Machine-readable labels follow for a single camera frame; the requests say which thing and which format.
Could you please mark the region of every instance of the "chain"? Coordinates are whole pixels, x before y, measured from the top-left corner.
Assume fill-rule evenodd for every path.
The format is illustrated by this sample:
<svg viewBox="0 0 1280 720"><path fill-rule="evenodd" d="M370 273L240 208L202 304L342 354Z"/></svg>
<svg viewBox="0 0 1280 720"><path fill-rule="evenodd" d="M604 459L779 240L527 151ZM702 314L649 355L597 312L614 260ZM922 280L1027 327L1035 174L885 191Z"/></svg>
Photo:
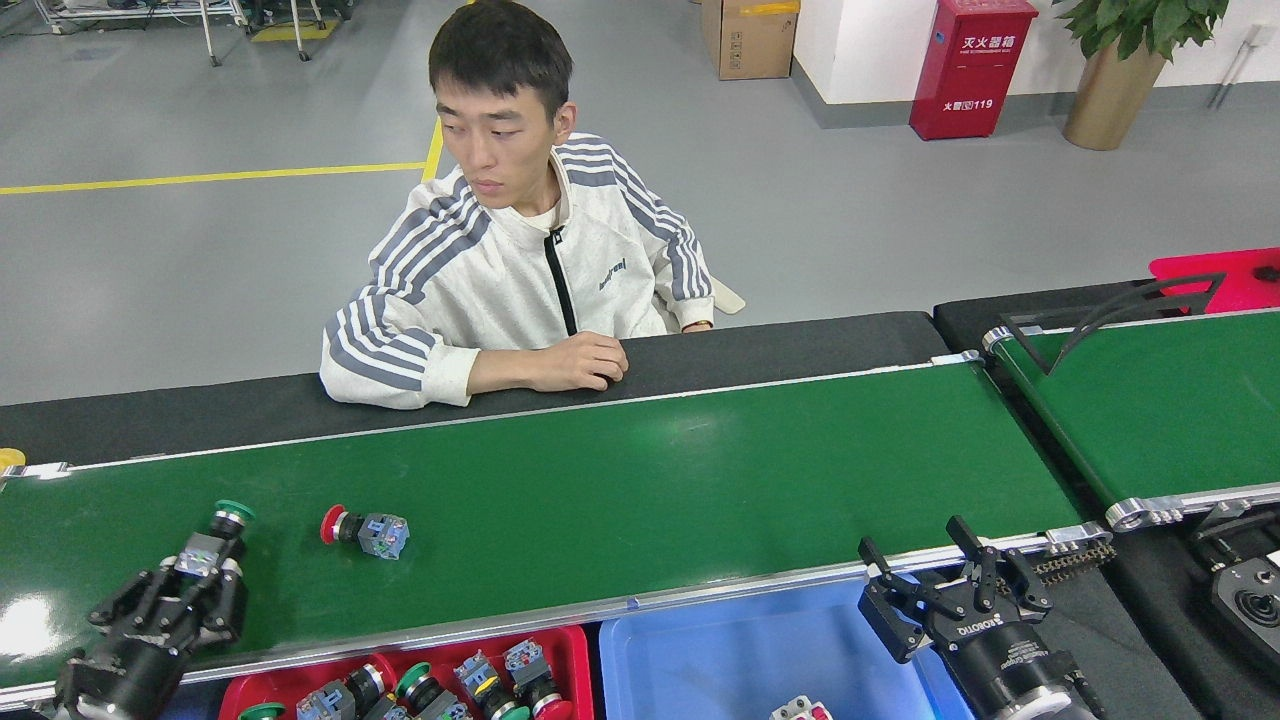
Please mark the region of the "chain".
<svg viewBox="0 0 1280 720"><path fill-rule="evenodd" d="M1033 565L1032 570L1046 585L1053 585L1062 580L1074 578L1082 573L1088 573L1094 568L1106 565L1116 556L1116 550L1108 543L1094 541L1088 550L1051 557L1039 565ZM1009 594L1009 584L1004 578L996 579L996 591L1000 594Z"/></svg>

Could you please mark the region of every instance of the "man's nose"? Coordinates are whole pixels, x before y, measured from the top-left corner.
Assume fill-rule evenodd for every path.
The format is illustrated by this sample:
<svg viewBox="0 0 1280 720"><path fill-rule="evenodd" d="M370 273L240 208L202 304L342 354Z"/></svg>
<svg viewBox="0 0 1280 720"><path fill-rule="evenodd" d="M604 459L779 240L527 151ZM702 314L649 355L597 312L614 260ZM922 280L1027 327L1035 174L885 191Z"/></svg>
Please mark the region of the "man's nose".
<svg viewBox="0 0 1280 720"><path fill-rule="evenodd" d="M471 133L470 142L467 143L467 154L471 155L471 167L474 168L492 168L498 163L493 152L493 140L485 132Z"/></svg>

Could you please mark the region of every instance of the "blue plastic bin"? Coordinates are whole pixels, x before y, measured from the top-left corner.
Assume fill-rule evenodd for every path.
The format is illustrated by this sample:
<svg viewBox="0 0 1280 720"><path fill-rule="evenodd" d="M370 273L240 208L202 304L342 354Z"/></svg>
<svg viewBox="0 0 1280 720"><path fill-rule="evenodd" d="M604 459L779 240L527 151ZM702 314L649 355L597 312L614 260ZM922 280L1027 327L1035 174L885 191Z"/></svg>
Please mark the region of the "blue plastic bin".
<svg viewBox="0 0 1280 720"><path fill-rule="evenodd" d="M836 720L973 720L933 650L899 665L858 611L864 583L636 612L600 626L609 720L768 720L805 694Z"/></svg>

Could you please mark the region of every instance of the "man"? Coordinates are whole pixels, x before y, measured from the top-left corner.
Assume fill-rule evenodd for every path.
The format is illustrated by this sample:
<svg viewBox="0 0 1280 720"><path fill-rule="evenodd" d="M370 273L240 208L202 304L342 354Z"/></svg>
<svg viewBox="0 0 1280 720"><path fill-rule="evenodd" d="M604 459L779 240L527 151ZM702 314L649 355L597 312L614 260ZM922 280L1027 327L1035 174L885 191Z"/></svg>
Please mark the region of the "man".
<svg viewBox="0 0 1280 720"><path fill-rule="evenodd" d="M547 20L465 5L429 65L458 167L410 193L372 282L325 327L330 397L416 409L603 391L627 372L617 338L710 329L692 231L604 140L573 132L573 64Z"/></svg>

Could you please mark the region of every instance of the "yellow object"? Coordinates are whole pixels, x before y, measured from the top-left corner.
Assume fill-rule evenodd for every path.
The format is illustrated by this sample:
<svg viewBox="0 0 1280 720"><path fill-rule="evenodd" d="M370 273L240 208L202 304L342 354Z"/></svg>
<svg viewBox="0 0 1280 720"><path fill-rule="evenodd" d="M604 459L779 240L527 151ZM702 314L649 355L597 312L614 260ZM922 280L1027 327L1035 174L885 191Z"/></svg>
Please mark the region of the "yellow object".
<svg viewBox="0 0 1280 720"><path fill-rule="evenodd" d="M13 447L0 447L0 469L13 465L26 465L27 456L20 450Z"/></svg>
<svg viewBox="0 0 1280 720"><path fill-rule="evenodd" d="M422 167L422 182L435 179L435 170L440 167L440 147L444 146L444 127L440 118L435 118L435 131L431 132L431 149L426 151L426 165Z"/></svg>
<svg viewBox="0 0 1280 720"><path fill-rule="evenodd" d="M739 15L794 15L800 12L800 3L763 3L760 5L744 5L737 9Z"/></svg>
<svg viewBox="0 0 1280 720"><path fill-rule="evenodd" d="M152 187L159 184L186 184L189 182L218 182L229 179L288 178L302 176L339 176L346 173L381 173L387 170L419 170L422 163L384 163L381 165L333 165L328 168L284 168L279 170L248 170L243 173L210 173L206 176L177 176L169 178L141 178L131 181L73 182L67 184L28 184L26 187L0 187L0 195L35 195L40 192L72 192L77 190L115 190L122 187Z"/></svg>
<svg viewBox="0 0 1280 720"><path fill-rule="evenodd" d="M316 27L315 20L305 20L302 23L302 40L324 40L333 35L333 31L338 29L340 20L337 18L324 22L324 29ZM296 42L297 37L293 35L293 23L282 23L278 26L265 27L253 33L251 42L278 42L288 41Z"/></svg>

